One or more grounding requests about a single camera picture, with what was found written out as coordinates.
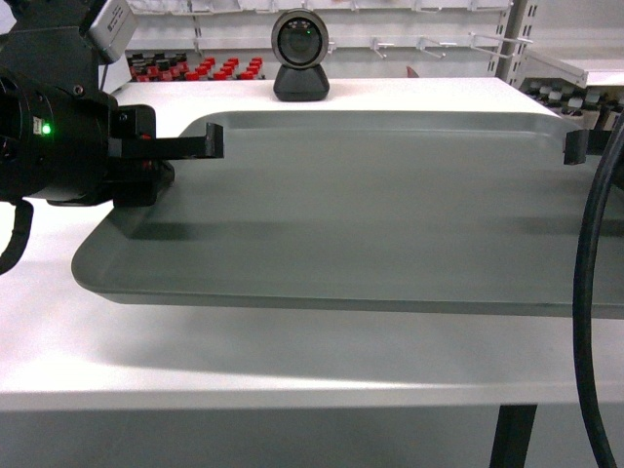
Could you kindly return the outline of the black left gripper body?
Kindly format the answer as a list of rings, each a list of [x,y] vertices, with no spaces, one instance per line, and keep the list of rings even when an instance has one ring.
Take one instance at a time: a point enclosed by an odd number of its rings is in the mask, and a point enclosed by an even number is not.
[[[1,70],[1,199],[45,199],[56,206],[112,200],[112,175],[125,159],[107,156],[109,140],[155,136],[119,130],[116,101],[81,99]]]

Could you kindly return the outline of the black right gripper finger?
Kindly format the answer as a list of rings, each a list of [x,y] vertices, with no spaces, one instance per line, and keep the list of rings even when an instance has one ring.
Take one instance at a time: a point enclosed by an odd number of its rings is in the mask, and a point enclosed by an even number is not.
[[[588,155],[605,154],[608,141],[613,131],[576,130],[565,135],[564,164],[574,166],[584,164]]]

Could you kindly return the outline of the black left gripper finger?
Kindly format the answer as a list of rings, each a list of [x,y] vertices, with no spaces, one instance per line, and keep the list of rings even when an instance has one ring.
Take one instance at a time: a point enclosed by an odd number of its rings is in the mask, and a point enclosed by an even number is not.
[[[224,157],[224,129],[207,123],[202,136],[111,138],[107,156],[125,160],[194,160]]]
[[[167,161],[128,160],[111,177],[114,206],[152,206],[175,180],[175,169]]]

